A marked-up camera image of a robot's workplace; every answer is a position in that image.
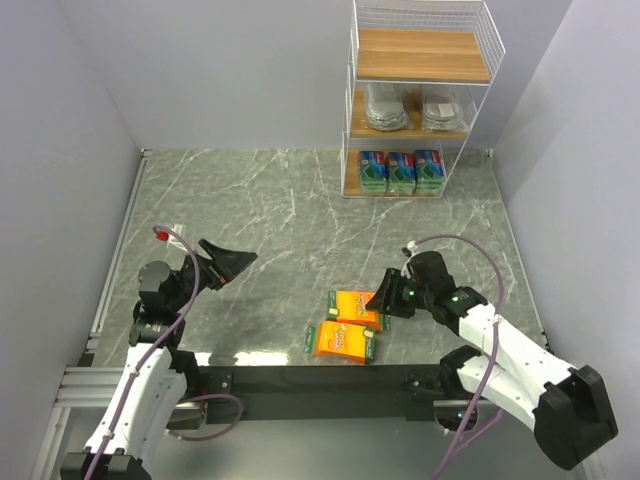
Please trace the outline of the orange sponge pack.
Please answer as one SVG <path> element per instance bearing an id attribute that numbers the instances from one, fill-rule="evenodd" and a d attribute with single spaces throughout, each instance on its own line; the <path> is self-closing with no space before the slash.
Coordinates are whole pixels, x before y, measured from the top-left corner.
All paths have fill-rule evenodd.
<path id="1" fill-rule="evenodd" d="M 309 326 L 305 334 L 304 352 L 313 355 L 334 355 L 360 364 L 374 360 L 376 346 L 374 329 L 324 321 Z"/>
<path id="2" fill-rule="evenodd" d="M 387 315 L 366 308 L 374 292 L 331 290 L 327 295 L 326 318 L 330 321 L 388 331 L 391 328 Z"/>

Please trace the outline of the blue green sponge pack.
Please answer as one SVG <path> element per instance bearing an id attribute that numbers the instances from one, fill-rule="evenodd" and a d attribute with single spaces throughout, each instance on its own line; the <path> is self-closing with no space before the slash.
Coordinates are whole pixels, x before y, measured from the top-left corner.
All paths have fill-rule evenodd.
<path id="1" fill-rule="evenodd" d="M 384 152 L 360 150 L 358 177 L 362 193 L 383 195 L 388 187 L 388 169 Z"/>
<path id="2" fill-rule="evenodd" d="M 388 192 L 410 196 L 416 188 L 415 160 L 411 153 L 391 151 L 387 154 Z"/>
<path id="3" fill-rule="evenodd" d="M 435 149 L 417 149 L 415 160 L 416 194 L 439 195 L 445 185 L 446 172 L 442 156 Z"/>

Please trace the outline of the blue green sponge pack back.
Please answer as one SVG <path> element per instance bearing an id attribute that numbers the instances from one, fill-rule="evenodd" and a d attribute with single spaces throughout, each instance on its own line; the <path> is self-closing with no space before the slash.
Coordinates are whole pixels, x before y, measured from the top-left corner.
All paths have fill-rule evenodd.
<path id="1" fill-rule="evenodd" d="M 383 195 L 388 187 L 388 169 L 384 152 L 360 150 L 358 177 L 362 193 Z"/>

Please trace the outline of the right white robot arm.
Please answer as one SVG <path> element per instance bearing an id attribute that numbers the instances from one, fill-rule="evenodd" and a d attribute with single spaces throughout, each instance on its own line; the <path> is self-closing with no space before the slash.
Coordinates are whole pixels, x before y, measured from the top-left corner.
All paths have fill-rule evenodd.
<path id="1" fill-rule="evenodd" d="M 605 382 L 536 344 L 469 286 L 456 285 L 435 251 L 389 268 L 367 304 L 399 318 L 428 311 L 467 346 L 443 359 L 455 385 L 479 393 L 528 427 L 556 466 L 571 470 L 619 433 Z"/>

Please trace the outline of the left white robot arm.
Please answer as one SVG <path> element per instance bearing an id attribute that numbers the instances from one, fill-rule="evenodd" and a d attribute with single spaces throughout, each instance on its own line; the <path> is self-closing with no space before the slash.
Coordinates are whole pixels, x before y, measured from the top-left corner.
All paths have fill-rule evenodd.
<path id="1" fill-rule="evenodd" d="M 195 401 L 200 413 L 209 400 L 194 353 L 179 344 L 196 297 L 219 290 L 258 256 L 228 250 L 205 239 L 199 252 L 186 251 L 177 270 L 152 261 L 138 273 L 125 366 L 100 424 L 79 452 L 65 455 L 63 479 L 149 479 L 160 438 L 174 408 Z"/>

